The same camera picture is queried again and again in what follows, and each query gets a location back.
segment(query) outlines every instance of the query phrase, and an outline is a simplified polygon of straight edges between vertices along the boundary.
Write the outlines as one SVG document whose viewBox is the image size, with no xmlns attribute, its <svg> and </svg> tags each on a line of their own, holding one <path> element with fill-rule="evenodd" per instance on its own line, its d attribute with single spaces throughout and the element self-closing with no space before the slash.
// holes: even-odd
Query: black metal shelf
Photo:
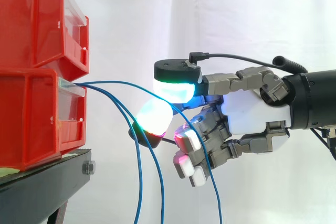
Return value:
<svg viewBox="0 0 336 224">
<path fill-rule="evenodd" d="M 91 150 L 27 172 L 0 178 L 0 223 L 62 223 L 68 199 L 90 180 L 85 172 Z"/>
</svg>

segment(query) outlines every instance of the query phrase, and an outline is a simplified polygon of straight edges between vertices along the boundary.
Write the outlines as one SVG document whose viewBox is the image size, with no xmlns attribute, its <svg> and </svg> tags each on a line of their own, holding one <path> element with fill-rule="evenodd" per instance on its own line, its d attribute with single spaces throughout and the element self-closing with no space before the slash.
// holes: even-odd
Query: bolt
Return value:
<svg viewBox="0 0 336 224">
<path fill-rule="evenodd" d="M 95 161 L 84 161 L 82 167 L 82 173 L 86 175 L 93 175 L 96 171 L 96 163 Z"/>
</svg>

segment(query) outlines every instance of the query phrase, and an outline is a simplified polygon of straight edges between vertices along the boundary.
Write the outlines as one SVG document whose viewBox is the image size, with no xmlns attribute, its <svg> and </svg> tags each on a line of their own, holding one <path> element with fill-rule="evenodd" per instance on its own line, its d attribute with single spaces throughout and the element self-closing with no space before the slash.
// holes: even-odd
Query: white background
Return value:
<svg viewBox="0 0 336 224">
<path fill-rule="evenodd" d="M 76 0 L 90 18 L 90 75 L 152 87 L 153 65 L 190 51 L 238 54 L 271 62 L 276 55 L 309 71 L 336 68 L 336 0 Z M 236 72 L 247 63 L 202 62 L 203 74 Z M 136 113 L 149 98 L 134 88 L 104 86 Z M 182 124 L 174 119 L 167 136 Z M 134 142 L 112 103 L 88 93 L 87 145 L 97 170 L 69 201 L 65 224 L 133 223 L 138 200 Z M 155 150 L 163 172 L 165 223 L 219 223 L 210 181 L 192 188 L 172 164 L 176 147 Z M 144 199 L 139 223 L 160 221 L 160 185 L 141 148 Z M 214 170 L 225 223 L 335 223 L 336 163 L 310 131 L 269 155 L 243 155 Z"/>
</svg>

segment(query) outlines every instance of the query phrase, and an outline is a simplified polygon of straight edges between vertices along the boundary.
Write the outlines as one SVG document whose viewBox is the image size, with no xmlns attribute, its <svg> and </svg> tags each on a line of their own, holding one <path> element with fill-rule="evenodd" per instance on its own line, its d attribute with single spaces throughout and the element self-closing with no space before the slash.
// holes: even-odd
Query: blue cable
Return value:
<svg viewBox="0 0 336 224">
<path fill-rule="evenodd" d="M 189 127 L 196 133 L 201 145 L 202 145 L 202 148 L 203 148 L 203 152 L 204 152 L 204 156 L 205 156 L 205 160 L 206 160 L 206 164 L 207 164 L 207 167 L 209 169 L 209 173 L 210 173 L 210 177 L 211 177 L 211 181 L 212 181 L 212 184 L 214 186 L 214 190 L 215 190 L 215 193 L 216 193 L 216 197 L 217 197 L 217 202 L 218 202 L 218 213 L 219 213 L 219 222 L 220 224 L 223 224 L 223 219 L 222 219 L 222 208 L 220 206 L 220 203 L 221 203 L 221 199 L 219 197 L 219 192 L 218 192 L 218 189 L 217 189 L 217 186 L 216 186 L 216 182 L 215 182 L 215 179 L 214 179 L 214 175 L 212 174 L 212 171 L 211 171 L 211 165 L 210 165 L 210 161 L 209 161 L 209 158 L 208 158 L 208 155 L 207 155 L 207 151 L 206 151 L 206 148 L 205 148 L 205 145 L 202 141 L 202 137 L 200 136 L 200 134 L 198 133 L 198 131 L 195 129 L 195 127 L 191 124 L 191 122 L 188 120 L 188 118 L 172 103 L 170 103 L 169 101 L 163 99 L 162 97 L 154 94 L 153 92 L 139 86 L 139 85 L 136 85 L 136 84 L 133 84 L 133 83 L 129 83 L 129 82 L 125 82 L 125 81 L 90 81 L 90 82 L 83 82 L 81 84 L 102 84 L 102 83 L 118 83 L 118 84 L 125 84 L 125 85 L 129 85 L 129 86 L 132 86 L 132 87 L 136 87 L 138 89 L 141 89 L 143 91 L 145 91 L 146 93 L 148 94 L 151 94 L 152 96 L 158 98 L 158 99 L 161 99 L 163 101 L 165 101 L 166 103 L 168 103 L 175 111 L 177 111 L 183 118 L 184 120 L 187 122 L 187 124 L 189 125 Z"/>
<path fill-rule="evenodd" d="M 134 127 L 132 126 L 132 124 L 131 124 L 130 120 L 128 119 L 127 115 L 125 114 L 125 112 L 121 109 L 121 107 L 119 105 L 120 101 L 115 96 L 113 96 L 110 92 L 108 92 L 104 89 L 100 89 L 100 88 L 97 88 L 97 87 L 94 87 L 94 86 L 90 86 L 90 85 L 84 85 L 83 84 L 81 86 L 87 87 L 89 89 L 96 90 L 96 91 L 98 91 L 102 94 L 105 94 L 108 98 L 110 98 L 112 100 L 112 102 L 114 103 L 114 105 L 116 105 L 118 110 L 121 112 L 121 114 L 123 115 L 125 120 L 127 121 L 127 124 L 130 127 L 131 132 L 134 136 L 135 147 L 136 147 L 136 152 L 137 152 L 136 156 L 137 156 L 137 159 L 138 159 L 138 171 L 139 171 L 139 199 L 138 199 L 137 213 L 135 214 L 135 219 L 134 219 L 134 224 L 137 224 L 138 220 L 139 220 L 139 216 L 140 216 L 141 203 L 142 203 L 142 184 L 143 184 L 143 181 L 142 181 L 142 168 L 141 168 L 139 141 L 138 141 L 137 135 L 135 133 Z"/>
<path fill-rule="evenodd" d="M 87 83 L 75 83 L 76 85 L 79 85 L 79 86 L 83 86 L 83 87 L 87 87 L 87 88 L 90 88 L 90 89 L 93 89 L 93 90 L 96 90 L 98 92 L 101 92 L 103 94 L 105 94 L 106 96 L 108 96 L 112 102 L 117 106 L 117 108 L 119 109 L 119 111 L 124 115 L 125 119 L 127 120 L 127 123 L 132 131 L 132 134 L 133 136 L 135 136 L 135 144 L 137 146 L 137 154 L 138 154 L 138 149 L 139 149 L 139 142 L 138 142 L 138 138 L 136 136 L 136 133 L 134 131 L 134 128 L 133 126 L 130 124 L 130 121 L 129 119 L 127 118 L 127 116 L 125 115 L 125 113 L 122 111 L 122 109 L 120 107 L 122 107 L 126 113 L 131 117 L 131 119 L 137 124 L 137 121 L 136 121 L 136 118 L 133 116 L 133 114 L 115 97 L 113 96 L 110 92 L 104 90 L 104 89 L 100 89 L 98 87 L 94 87 L 94 86 L 91 86 L 91 85 L 88 85 Z M 163 185 L 163 177 L 162 177 L 162 172 L 161 172 L 161 169 L 160 169 L 160 166 L 159 166 L 159 162 L 158 162 L 158 159 L 156 158 L 156 155 L 154 153 L 154 150 L 153 148 L 151 147 L 151 144 L 150 142 L 148 141 L 145 133 L 143 132 L 142 128 L 139 127 L 140 129 L 140 132 L 141 132 L 141 135 L 142 137 L 145 139 L 146 143 L 147 143 L 147 146 L 152 154 L 152 157 L 154 159 L 154 162 L 155 162 L 155 165 L 156 165 L 156 169 L 158 171 L 158 174 L 159 174 L 159 179 L 160 179 L 160 186 L 161 186 L 161 224 L 163 224 L 164 222 L 164 185 Z M 141 174 L 141 181 L 139 182 L 139 184 L 141 185 L 141 200 L 142 200 L 142 172 L 141 171 L 141 161 L 140 161 L 140 151 L 139 151 L 139 154 L 138 154 L 138 166 L 140 167 L 139 169 L 139 179 L 140 179 L 140 174 Z M 140 214 L 140 208 L 141 208 L 141 201 L 140 201 L 140 192 L 139 192 L 139 202 L 138 202 L 138 209 L 137 209 L 137 215 L 136 215 L 136 219 L 134 220 L 134 224 L 136 224 L 138 222 L 138 218 L 139 218 L 139 214 Z"/>
</svg>

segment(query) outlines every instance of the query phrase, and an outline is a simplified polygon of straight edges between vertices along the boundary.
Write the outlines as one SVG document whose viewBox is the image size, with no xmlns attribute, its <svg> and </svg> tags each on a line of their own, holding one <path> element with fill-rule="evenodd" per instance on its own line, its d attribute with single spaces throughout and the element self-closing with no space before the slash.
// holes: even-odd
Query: red storage bin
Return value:
<svg viewBox="0 0 336 224">
<path fill-rule="evenodd" d="M 0 0 L 0 67 L 89 72 L 89 20 L 74 0 Z"/>
<path fill-rule="evenodd" d="M 52 69 L 0 69 L 0 167 L 27 170 L 83 146 L 86 90 Z"/>
</svg>

